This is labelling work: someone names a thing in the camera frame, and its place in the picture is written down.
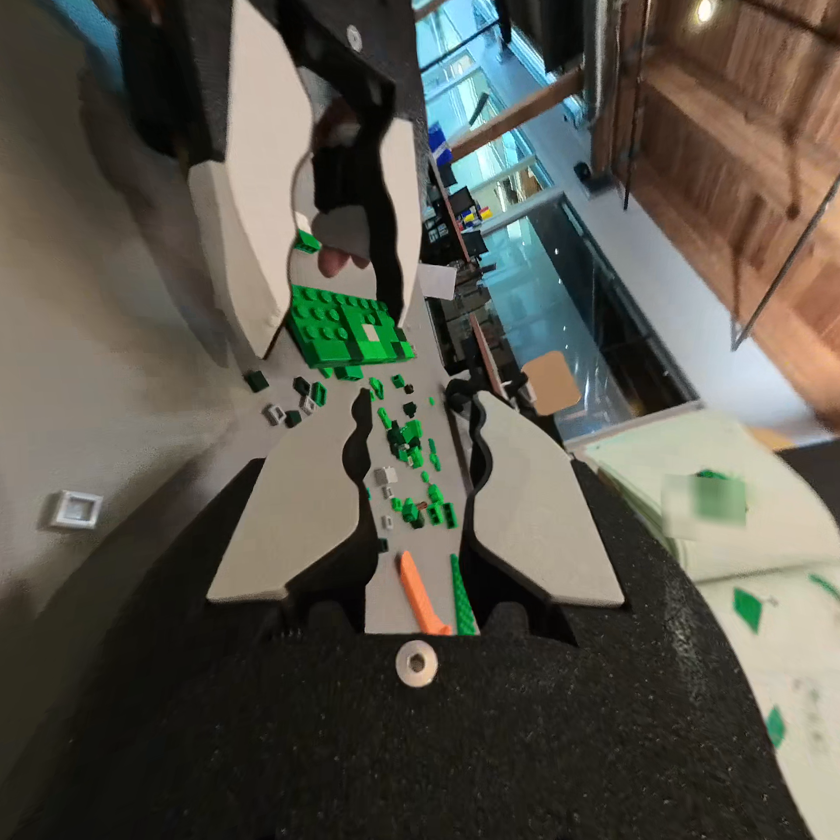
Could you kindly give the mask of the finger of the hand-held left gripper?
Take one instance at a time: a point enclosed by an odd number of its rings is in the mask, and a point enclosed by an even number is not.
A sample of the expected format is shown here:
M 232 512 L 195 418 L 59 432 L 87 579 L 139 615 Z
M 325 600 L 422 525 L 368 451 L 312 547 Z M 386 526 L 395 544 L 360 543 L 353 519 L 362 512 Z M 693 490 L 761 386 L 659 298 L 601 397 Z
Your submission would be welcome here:
M 397 326 L 405 325 L 411 304 L 422 237 L 414 126 L 394 119 L 379 151 L 380 181 L 369 212 L 370 258 L 376 298 Z
M 283 38 L 251 2 L 233 3 L 229 69 L 224 158 L 193 166 L 189 188 L 217 304 L 265 359 L 290 307 L 292 188 L 312 107 Z

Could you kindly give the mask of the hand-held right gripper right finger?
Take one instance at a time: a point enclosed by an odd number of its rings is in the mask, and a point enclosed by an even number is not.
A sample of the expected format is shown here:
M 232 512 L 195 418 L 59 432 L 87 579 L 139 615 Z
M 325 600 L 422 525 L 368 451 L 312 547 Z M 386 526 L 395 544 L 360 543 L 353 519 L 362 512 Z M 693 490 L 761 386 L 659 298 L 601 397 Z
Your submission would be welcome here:
M 476 550 L 549 603 L 622 606 L 622 586 L 571 457 L 489 391 L 477 391 L 469 407 Z

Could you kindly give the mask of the green lego baseplate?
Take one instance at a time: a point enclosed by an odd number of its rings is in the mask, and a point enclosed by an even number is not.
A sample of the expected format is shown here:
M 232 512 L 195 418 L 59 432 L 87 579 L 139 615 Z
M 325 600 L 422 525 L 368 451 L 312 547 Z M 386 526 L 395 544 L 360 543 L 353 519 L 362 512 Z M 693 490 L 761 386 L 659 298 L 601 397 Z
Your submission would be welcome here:
M 293 285 L 287 327 L 311 368 L 417 357 L 386 305 L 371 298 Z

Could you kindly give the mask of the pile of small lego pieces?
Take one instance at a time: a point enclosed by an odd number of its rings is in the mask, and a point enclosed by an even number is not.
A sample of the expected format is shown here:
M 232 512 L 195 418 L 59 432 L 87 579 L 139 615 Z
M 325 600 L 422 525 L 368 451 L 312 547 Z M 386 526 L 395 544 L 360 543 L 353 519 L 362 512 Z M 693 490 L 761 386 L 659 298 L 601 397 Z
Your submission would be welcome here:
M 406 395 L 405 382 L 401 374 L 394 374 L 394 383 L 388 385 L 388 371 L 369 372 L 357 365 L 336 366 L 335 381 L 323 383 L 315 381 L 301 393 L 301 405 L 295 411 L 288 411 L 283 417 L 287 431 L 299 425 L 303 419 L 312 415 L 317 408 L 328 401 L 333 388 L 366 387 L 371 391 L 372 430 L 367 446 L 371 457 L 371 468 L 392 466 L 392 462 L 407 462 L 409 466 L 424 469 L 423 438 L 426 426 L 414 404 L 416 397 Z M 265 458 L 250 469 L 261 466 Z M 259 472 L 255 472 L 255 483 Z M 375 567 L 379 551 L 379 534 L 376 529 L 375 512 L 371 510 L 370 499 L 365 506 L 362 524 L 353 536 L 345 540 L 337 549 L 330 552 L 326 559 L 316 563 L 316 569 L 329 564 L 337 564 L 341 570 Z

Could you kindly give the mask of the narrow green lego plate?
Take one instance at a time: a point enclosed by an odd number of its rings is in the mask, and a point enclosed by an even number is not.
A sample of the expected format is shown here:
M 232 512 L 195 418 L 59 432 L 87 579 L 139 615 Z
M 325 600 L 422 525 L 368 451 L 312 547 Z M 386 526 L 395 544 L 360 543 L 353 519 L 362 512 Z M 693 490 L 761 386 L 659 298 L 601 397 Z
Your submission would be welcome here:
M 466 591 L 466 585 L 460 572 L 459 557 L 455 553 L 449 555 L 451 566 L 451 581 L 453 585 L 456 632 L 459 636 L 475 636 L 479 634 L 476 619 Z

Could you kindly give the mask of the person's left hand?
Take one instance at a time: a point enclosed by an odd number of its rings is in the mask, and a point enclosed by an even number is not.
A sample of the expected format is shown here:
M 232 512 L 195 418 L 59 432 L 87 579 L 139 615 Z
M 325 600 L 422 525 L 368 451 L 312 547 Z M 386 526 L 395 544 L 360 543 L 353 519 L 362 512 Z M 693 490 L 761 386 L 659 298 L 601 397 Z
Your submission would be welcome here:
M 363 270 L 370 264 L 370 260 L 329 246 L 321 247 L 318 252 L 318 269 L 328 279 L 336 277 L 348 263 L 353 263 L 357 268 Z

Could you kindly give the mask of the white paper sheet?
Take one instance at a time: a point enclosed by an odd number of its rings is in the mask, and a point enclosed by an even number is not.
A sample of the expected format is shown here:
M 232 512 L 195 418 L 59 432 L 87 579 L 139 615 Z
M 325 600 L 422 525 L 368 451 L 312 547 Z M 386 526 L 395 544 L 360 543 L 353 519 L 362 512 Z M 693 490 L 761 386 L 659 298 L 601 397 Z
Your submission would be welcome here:
M 418 264 L 416 283 L 425 299 L 452 301 L 455 297 L 457 269 L 453 266 Z

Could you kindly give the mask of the tan board stand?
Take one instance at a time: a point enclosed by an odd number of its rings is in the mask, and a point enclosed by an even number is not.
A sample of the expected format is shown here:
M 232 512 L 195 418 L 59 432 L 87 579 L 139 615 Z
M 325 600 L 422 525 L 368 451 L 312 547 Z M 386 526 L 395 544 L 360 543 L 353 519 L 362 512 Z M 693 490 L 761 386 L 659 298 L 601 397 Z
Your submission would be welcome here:
M 548 417 L 578 405 L 582 394 L 564 354 L 552 350 L 522 366 L 534 394 L 533 407 L 541 417 Z

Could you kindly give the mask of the orange brick separator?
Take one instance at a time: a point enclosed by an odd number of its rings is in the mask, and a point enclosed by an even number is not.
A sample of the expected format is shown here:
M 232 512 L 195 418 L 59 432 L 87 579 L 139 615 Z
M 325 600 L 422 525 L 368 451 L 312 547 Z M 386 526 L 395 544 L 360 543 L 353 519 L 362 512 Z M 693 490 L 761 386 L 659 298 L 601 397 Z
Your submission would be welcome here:
M 411 553 L 401 552 L 397 566 L 403 591 L 420 631 L 425 635 L 452 636 L 452 626 L 444 623 L 435 612 Z

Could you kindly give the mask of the wooden pillar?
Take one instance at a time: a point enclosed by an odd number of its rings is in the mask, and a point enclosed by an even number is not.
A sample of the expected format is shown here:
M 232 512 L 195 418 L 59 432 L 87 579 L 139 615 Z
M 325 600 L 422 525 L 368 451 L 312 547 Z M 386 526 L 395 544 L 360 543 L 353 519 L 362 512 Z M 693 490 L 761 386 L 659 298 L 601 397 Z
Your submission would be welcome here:
M 482 123 L 478 128 L 465 133 L 457 140 L 451 141 L 449 149 L 453 156 L 453 162 L 466 158 L 469 154 L 473 154 L 479 148 L 500 138 L 503 134 L 515 130 L 524 123 L 530 122 L 553 109 L 564 99 L 580 93 L 583 84 L 584 72 L 582 66 L 577 66 L 563 73 L 560 78 L 548 86 L 506 108 L 488 122 Z

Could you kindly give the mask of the open instruction booklet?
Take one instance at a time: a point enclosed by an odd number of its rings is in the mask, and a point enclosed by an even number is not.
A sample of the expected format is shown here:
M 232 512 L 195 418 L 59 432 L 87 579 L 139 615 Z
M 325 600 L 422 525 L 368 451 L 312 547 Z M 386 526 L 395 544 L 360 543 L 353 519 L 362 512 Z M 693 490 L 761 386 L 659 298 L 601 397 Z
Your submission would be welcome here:
M 675 558 L 749 681 L 814 838 L 838 838 L 838 515 L 753 430 L 703 409 L 578 448 Z

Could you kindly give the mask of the black metal rod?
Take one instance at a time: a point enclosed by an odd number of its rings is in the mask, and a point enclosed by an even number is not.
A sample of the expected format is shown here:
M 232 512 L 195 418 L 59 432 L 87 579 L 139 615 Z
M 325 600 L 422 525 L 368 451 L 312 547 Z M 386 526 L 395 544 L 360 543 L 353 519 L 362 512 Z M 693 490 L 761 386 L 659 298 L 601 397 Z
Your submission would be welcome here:
M 809 240 L 816 231 L 817 227 L 823 221 L 826 212 L 832 207 L 832 204 L 837 198 L 838 192 L 839 175 L 836 175 L 832 184 L 823 196 L 819 206 L 814 211 L 814 214 L 809 219 L 800 236 L 796 240 L 793 248 L 784 259 L 781 268 L 778 269 L 775 277 L 771 281 L 767 290 L 764 292 L 756 308 L 749 315 L 747 321 L 745 323 L 741 323 L 737 318 L 733 320 L 731 326 L 731 352 L 737 352 L 742 344 L 751 337 L 756 322 L 760 319 L 764 310 L 773 299 L 775 293 L 781 287 L 803 248 L 809 243 Z

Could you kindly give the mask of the black wall speaker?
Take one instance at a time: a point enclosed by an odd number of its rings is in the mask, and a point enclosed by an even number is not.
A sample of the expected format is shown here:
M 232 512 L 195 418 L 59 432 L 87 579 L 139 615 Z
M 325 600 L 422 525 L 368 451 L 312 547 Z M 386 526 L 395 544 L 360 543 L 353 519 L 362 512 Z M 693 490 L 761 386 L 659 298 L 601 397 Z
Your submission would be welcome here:
M 574 164 L 573 172 L 581 183 L 585 194 L 590 198 L 609 193 L 615 189 L 615 179 L 609 168 L 595 173 L 585 161 L 578 161 Z

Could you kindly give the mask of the small white square frame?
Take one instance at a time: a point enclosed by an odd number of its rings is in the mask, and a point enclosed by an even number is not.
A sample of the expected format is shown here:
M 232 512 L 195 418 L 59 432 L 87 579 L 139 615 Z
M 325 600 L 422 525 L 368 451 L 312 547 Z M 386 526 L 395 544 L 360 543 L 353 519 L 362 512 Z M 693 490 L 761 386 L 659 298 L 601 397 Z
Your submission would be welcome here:
M 55 494 L 48 527 L 59 530 L 94 530 L 98 525 L 102 505 L 102 496 L 78 490 L 61 490 Z

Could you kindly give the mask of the silver spiral duct pipe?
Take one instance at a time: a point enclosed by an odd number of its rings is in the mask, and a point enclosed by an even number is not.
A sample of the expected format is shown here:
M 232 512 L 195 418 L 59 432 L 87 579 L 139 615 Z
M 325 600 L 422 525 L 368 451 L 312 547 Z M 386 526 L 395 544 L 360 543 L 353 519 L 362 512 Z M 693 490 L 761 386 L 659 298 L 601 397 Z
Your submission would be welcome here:
M 616 11 L 613 1 L 583 1 L 583 99 L 585 124 L 593 129 L 612 89 Z

